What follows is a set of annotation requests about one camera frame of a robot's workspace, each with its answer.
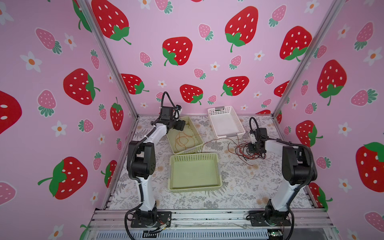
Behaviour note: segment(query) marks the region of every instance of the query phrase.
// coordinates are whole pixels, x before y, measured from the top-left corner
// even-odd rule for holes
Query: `plastic basket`
[[[193,124],[191,118],[188,116],[185,116],[185,117],[181,117],[180,120],[185,121],[184,130],[179,131],[176,129],[171,129],[167,133],[167,139],[172,148],[173,154],[178,155],[178,154],[189,154],[189,153],[201,152],[204,142],[200,134],[198,133],[195,125]],[[194,137],[180,138],[180,141],[184,142],[185,144],[185,147],[186,147],[185,149],[185,147],[180,146],[179,144],[176,143],[176,138],[178,136],[186,136],[186,135],[194,136]]]
[[[223,142],[229,138],[235,140],[241,139],[245,134],[243,125],[240,122],[232,106],[222,106],[208,109],[209,120],[216,134],[218,142]]]
[[[214,191],[222,186],[216,153],[173,155],[169,165],[170,192]]]

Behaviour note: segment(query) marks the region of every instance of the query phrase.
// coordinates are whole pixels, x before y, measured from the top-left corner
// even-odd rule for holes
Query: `red strawberry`
[[[223,84],[224,92],[220,95],[223,96],[226,93],[228,96],[237,96],[243,92],[249,83],[249,78],[246,76],[227,78]]]
[[[356,164],[363,184],[375,192],[384,192],[384,145],[371,142],[359,148]]]
[[[53,177],[39,181],[52,179],[49,190],[56,199],[66,199],[79,190],[87,181],[88,171],[79,160],[74,157],[66,157],[53,169]]]
[[[158,102],[161,102],[162,97],[163,97],[163,92],[159,92],[159,93],[156,94],[156,100]]]
[[[103,105],[103,104],[100,104],[100,105],[99,105],[99,111],[100,111],[100,117],[101,117],[103,120],[106,120],[106,119],[107,119],[107,110],[104,108],[104,105]]]
[[[267,99],[263,102],[263,104],[261,105],[262,108],[266,108],[269,104],[271,104],[272,102],[272,99]]]
[[[215,103],[216,100],[217,100],[217,96],[216,96],[216,95],[212,95],[212,96],[210,96],[210,97],[208,98],[207,103],[208,103],[209,105],[212,105],[212,104]]]
[[[91,51],[91,61],[93,63],[93,66],[96,69],[99,69],[100,61],[99,61],[98,55],[97,55],[97,53],[96,53],[96,51],[94,49],[92,49],[92,51]]]
[[[267,73],[265,75],[265,79],[264,79],[264,82],[268,85],[272,84],[272,82],[274,81],[275,77],[273,76],[273,73]]]
[[[81,104],[89,105],[93,102],[96,91],[93,79],[82,68],[78,68],[64,78],[63,86],[65,93]]]
[[[336,61],[330,60],[324,65],[317,82],[317,92],[323,98],[329,98],[327,106],[331,104],[331,97],[337,95],[347,82],[347,73]]]
[[[95,159],[93,160],[93,169],[97,171],[101,165],[101,153],[97,152],[95,154]]]
[[[316,160],[317,166],[319,166],[322,169],[330,168],[331,167],[331,161],[327,157],[319,157]]]
[[[279,21],[284,18],[286,10],[287,6],[281,5],[280,7],[276,8],[275,11],[273,11],[272,18],[269,19],[269,26],[271,28],[279,24]]]
[[[351,98],[351,103],[353,105],[362,107],[366,105],[367,103],[371,104],[373,101],[376,100],[376,96],[378,93],[376,90],[368,89],[366,90],[360,90],[358,91],[352,98]]]
[[[148,68],[152,66],[151,58],[145,52],[140,53],[140,61]]]
[[[37,103],[40,105],[38,107],[40,114],[46,118],[55,113],[53,109],[56,107],[56,100],[51,91],[47,89],[43,90],[37,97]]]
[[[118,145],[118,150],[121,150],[121,140],[120,140],[120,138],[118,138],[117,140],[116,140],[116,144]]]
[[[81,120],[78,126],[80,131],[86,132],[86,133],[92,131],[93,129],[93,123],[88,119]]]
[[[124,112],[120,104],[118,104],[118,98],[116,102],[112,104],[111,110],[109,111],[113,128],[118,131],[121,128],[122,120],[124,118]]]
[[[76,13],[76,15],[80,18],[79,20],[79,30],[80,29],[80,23],[83,23],[83,26],[85,27],[85,29],[87,29],[88,31],[92,32],[91,28],[89,27],[89,24],[87,22],[87,20],[85,19],[84,17],[84,14],[79,6],[79,3],[77,3],[77,0],[72,0],[72,3],[73,3],[73,8],[74,8],[74,11]]]
[[[316,112],[317,109],[317,104],[316,103],[310,103],[308,106],[305,108],[305,113],[306,114],[312,114],[313,112]]]
[[[0,134],[14,125],[22,116],[22,108],[11,95],[0,91]]]
[[[168,38],[163,42],[163,56],[167,59],[164,66],[167,61],[172,65],[184,65],[188,61],[191,51],[192,42],[189,38],[185,36]]]
[[[320,47],[318,47],[316,49],[316,51],[313,54],[313,57],[314,58],[321,58],[325,54],[326,51],[327,51],[327,47],[324,45],[321,45]]]
[[[282,97],[282,96],[283,96],[283,93],[284,93],[284,91],[285,91],[285,89],[286,89],[287,86],[288,86],[288,83],[289,83],[289,81],[286,81],[285,83],[280,84],[279,86],[277,86],[277,87],[275,88],[275,90],[273,91],[273,93],[274,93],[276,96],[278,96],[278,97]]]
[[[376,228],[380,232],[384,232],[384,216],[381,216],[377,212],[369,212],[364,215],[365,220],[372,227]]]
[[[235,70],[238,65],[241,63],[241,56],[237,55],[236,57],[232,58],[231,64],[229,64],[229,68],[232,70]]]
[[[367,22],[356,36],[355,50],[363,49],[368,43],[367,41],[373,35],[373,22]]]
[[[271,114],[271,110],[265,109],[265,110],[262,110],[262,111],[260,111],[260,112],[258,112],[256,114]]]
[[[121,76],[129,93],[135,95],[142,91],[149,92],[149,90],[144,90],[144,82],[138,76],[124,73]]]
[[[129,35],[129,22],[124,13],[107,0],[92,0],[92,11],[99,28],[107,38],[119,41]]]
[[[286,135],[290,134],[290,133],[291,133],[291,127],[290,127],[290,126],[286,126],[286,127],[284,128],[284,133],[285,133]]]
[[[17,190],[8,182],[0,181],[0,206],[14,199]]]
[[[279,114],[277,114],[276,120],[280,124],[282,119],[283,119],[283,115],[281,114],[281,110],[280,110]]]
[[[206,41],[210,41],[214,38],[214,32],[211,31],[211,27],[206,24],[199,25],[200,37],[205,38]]]
[[[312,121],[306,120],[299,123],[296,126],[296,136],[299,138],[300,142],[308,147],[312,147],[316,143],[317,128]]]
[[[201,69],[198,69],[198,68],[195,68],[193,73],[195,74],[195,77],[200,78],[200,79],[205,79],[207,77],[206,74],[204,73],[204,71]]]
[[[296,26],[285,35],[280,49],[280,58],[284,60],[298,59],[307,50],[312,41],[312,35],[302,26]]]
[[[160,11],[164,11],[165,14],[172,12],[172,3],[168,0],[155,0],[156,6]]]
[[[225,26],[225,35],[227,41],[233,45],[240,47],[249,43],[255,33],[259,12],[257,8],[249,6],[236,14]]]
[[[53,53],[60,55],[63,51],[61,50],[60,43],[55,41],[55,37],[52,33],[44,30],[42,28],[36,28],[36,36],[39,38],[40,42],[48,50],[52,50]]]
[[[308,80],[305,79],[303,85],[301,86],[301,95],[304,96],[308,91]]]
[[[103,171],[101,171],[101,173],[105,175],[104,183],[105,183],[105,186],[107,186],[107,187],[109,187],[109,184],[111,183],[113,174],[114,174],[115,169],[116,169],[116,165],[117,165],[117,162],[115,160],[112,160],[107,165],[107,168],[105,169],[105,173],[103,173]]]
[[[325,193],[323,190],[314,182],[311,182],[309,185],[310,191],[315,199],[315,204],[317,207],[324,207],[326,211],[328,211],[327,202],[332,202],[333,199],[326,200]]]
[[[184,84],[180,87],[180,93],[183,100],[187,103],[197,103],[203,98],[203,90],[199,87]]]

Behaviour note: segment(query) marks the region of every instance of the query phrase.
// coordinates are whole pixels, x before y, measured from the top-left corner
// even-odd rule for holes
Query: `strawberry print wallpaper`
[[[139,114],[273,112],[332,2],[88,1]]]
[[[312,149],[310,190],[343,240],[384,239],[383,10],[347,1],[281,110],[286,139]]]
[[[81,240],[134,118],[77,1],[0,10],[0,239]]]

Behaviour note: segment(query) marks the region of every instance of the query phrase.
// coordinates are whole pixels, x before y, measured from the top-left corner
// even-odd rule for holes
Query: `white plastic basket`
[[[232,106],[222,106],[208,109],[208,116],[218,142],[229,138],[232,140],[241,139],[245,134],[243,125],[240,122]]]

